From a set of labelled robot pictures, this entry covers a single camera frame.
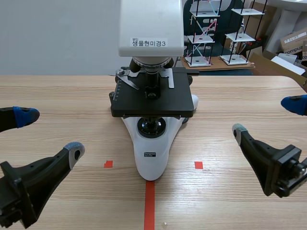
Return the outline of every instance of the white shelf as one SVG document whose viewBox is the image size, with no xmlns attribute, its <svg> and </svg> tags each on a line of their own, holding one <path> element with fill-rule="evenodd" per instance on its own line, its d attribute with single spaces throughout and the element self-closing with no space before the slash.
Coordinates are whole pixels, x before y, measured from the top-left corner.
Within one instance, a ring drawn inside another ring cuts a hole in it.
<svg viewBox="0 0 307 230">
<path fill-rule="evenodd" d="M 204 66 L 210 66 L 211 64 L 209 64 L 208 60 L 205 60 L 203 57 L 185 57 L 188 65 L 190 67 L 204 67 Z"/>
<path fill-rule="evenodd" d="M 242 9 L 231 9 L 233 12 L 236 12 L 237 14 L 240 14 L 242 16 L 250 16 L 250 15 L 263 15 L 264 13 L 257 11 L 255 9 L 243 9 L 242 13 L 241 10 Z"/>
<path fill-rule="evenodd" d="M 214 13 L 213 11 L 198 11 L 197 16 L 196 16 L 196 11 L 191 11 L 191 13 L 196 18 L 220 17 L 218 14 Z"/>
<path fill-rule="evenodd" d="M 246 60 L 243 59 L 238 54 L 233 54 L 231 56 L 231 59 L 230 59 L 230 55 L 223 55 L 223 56 L 220 56 L 220 57 L 229 66 L 233 66 L 233 65 L 246 65 L 246 64 L 248 64 L 248 62 L 246 62 Z"/>
<path fill-rule="evenodd" d="M 195 39 L 194 39 L 194 42 L 193 42 L 193 38 L 194 38 L 193 35 L 188 36 L 188 39 L 193 44 L 215 43 L 215 41 L 213 41 L 213 39 L 210 36 L 208 36 L 208 35 L 203 35 L 203 36 L 196 35 Z"/>
<path fill-rule="evenodd" d="M 226 34 L 233 42 L 254 42 L 255 39 L 248 36 L 247 34 L 238 34 L 236 38 L 236 32 L 232 34 Z"/>
</svg>

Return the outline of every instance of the blue fingertip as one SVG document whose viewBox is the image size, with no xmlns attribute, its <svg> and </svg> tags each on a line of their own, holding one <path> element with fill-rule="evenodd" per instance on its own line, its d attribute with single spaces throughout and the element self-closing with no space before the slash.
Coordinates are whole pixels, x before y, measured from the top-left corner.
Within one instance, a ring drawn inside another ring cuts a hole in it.
<svg viewBox="0 0 307 230">
<path fill-rule="evenodd" d="M 298 115 L 307 115 L 307 95 L 302 95 L 299 97 L 285 97 L 281 104 L 283 108 L 292 113 Z"/>
<path fill-rule="evenodd" d="M 30 125 L 38 120 L 39 111 L 37 109 L 30 108 L 28 111 L 23 111 L 20 107 L 13 107 L 15 114 L 17 128 Z"/>
</svg>

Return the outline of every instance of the red tape line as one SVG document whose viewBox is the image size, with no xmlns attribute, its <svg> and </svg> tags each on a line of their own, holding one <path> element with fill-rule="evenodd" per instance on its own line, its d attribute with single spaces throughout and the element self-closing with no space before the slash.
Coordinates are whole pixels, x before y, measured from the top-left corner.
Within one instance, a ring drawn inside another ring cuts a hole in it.
<svg viewBox="0 0 307 230">
<path fill-rule="evenodd" d="M 154 181 L 146 181 L 144 230 L 154 230 Z"/>
</svg>

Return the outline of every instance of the microscope base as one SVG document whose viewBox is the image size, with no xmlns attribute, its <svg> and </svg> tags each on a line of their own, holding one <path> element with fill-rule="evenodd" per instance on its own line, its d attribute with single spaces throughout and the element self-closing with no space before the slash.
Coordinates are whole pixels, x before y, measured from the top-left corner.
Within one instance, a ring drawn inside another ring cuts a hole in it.
<svg viewBox="0 0 307 230">
<path fill-rule="evenodd" d="M 198 97 L 192 95 L 194 110 L 198 105 Z M 141 177 L 148 181 L 158 179 L 164 172 L 170 147 L 185 118 L 163 117 L 166 122 L 164 134 L 158 138 L 145 138 L 137 128 L 141 117 L 122 119 L 129 131 L 133 146 L 137 169 Z"/>
</svg>

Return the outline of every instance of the microscope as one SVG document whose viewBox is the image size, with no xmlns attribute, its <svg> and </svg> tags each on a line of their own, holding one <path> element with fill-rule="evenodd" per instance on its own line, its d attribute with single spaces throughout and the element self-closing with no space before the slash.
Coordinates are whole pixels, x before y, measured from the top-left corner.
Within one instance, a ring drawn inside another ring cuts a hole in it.
<svg viewBox="0 0 307 230">
<path fill-rule="evenodd" d="M 183 53 L 181 0 L 121 1 L 119 55 L 132 60 L 116 71 L 111 111 L 125 123 L 138 172 L 148 181 L 163 174 L 177 132 L 197 109 L 191 72 L 172 68 L 172 57 Z"/>
</svg>

